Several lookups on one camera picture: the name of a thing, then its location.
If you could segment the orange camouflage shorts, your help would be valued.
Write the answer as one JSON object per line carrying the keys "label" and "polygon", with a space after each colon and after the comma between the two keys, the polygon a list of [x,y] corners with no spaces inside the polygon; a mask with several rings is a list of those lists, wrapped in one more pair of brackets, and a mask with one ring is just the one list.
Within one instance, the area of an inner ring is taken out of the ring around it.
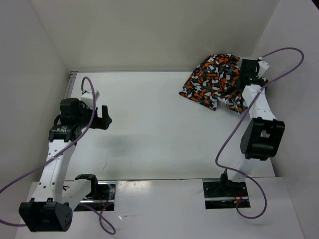
{"label": "orange camouflage shorts", "polygon": [[247,104],[237,89],[240,78],[239,56],[212,54],[200,63],[182,86],[179,95],[215,111],[218,103],[243,113]]}

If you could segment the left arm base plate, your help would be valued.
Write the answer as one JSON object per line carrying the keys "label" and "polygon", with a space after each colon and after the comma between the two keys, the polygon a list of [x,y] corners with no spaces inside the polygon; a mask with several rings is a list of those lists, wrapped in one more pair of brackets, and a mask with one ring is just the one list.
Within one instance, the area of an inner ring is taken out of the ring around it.
{"label": "left arm base plate", "polygon": [[104,206],[107,206],[104,211],[113,211],[115,206],[115,194],[116,181],[98,181],[96,192],[85,196],[75,208],[75,211],[89,211],[84,205],[98,212],[101,211]]}

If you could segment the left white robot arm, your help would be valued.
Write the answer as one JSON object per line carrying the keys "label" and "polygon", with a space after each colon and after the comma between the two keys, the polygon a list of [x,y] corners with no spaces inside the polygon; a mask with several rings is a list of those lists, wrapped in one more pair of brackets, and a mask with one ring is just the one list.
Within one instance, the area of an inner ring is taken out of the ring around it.
{"label": "left white robot arm", "polygon": [[60,114],[49,131],[49,151],[39,183],[28,202],[22,202],[19,214],[31,232],[66,232],[73,211],[84,198],[94,199],[100,187],[94,174],[80,174],[66,186],[64,180],[77,142],[85,129],[107,130],[112,123],[108,107],[97,108],[78,98],[60,103]]}

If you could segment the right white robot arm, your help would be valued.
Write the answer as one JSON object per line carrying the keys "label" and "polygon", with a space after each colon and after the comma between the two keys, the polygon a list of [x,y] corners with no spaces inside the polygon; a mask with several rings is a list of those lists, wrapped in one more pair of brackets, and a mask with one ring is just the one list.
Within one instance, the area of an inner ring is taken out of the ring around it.
{"label": "right white robot arm", "polygon": [[243,155],[235,166],[236,171],[224,172],[220,177],[218,188],[224,196],[242,190],[246,176],[277,154],[285,124],[276,119],[266,99],[264,86],[267,81],[262,76],[268,68],[269,64],[262,60],[244,59],[241,62],[238,89],[250,108],[250,123],[241,138]]}

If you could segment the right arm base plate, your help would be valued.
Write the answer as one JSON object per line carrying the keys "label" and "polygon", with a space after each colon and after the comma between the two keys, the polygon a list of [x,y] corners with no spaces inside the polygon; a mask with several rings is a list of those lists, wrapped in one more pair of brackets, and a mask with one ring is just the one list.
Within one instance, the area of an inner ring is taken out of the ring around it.
{"label": "right arm base plate", "polygon": [[219,179],[203,180],[205,208],[210,209],[233,209],[241,202],[239,208],[249,208],[249,196],[246,184],[240,189],[221,189]]}

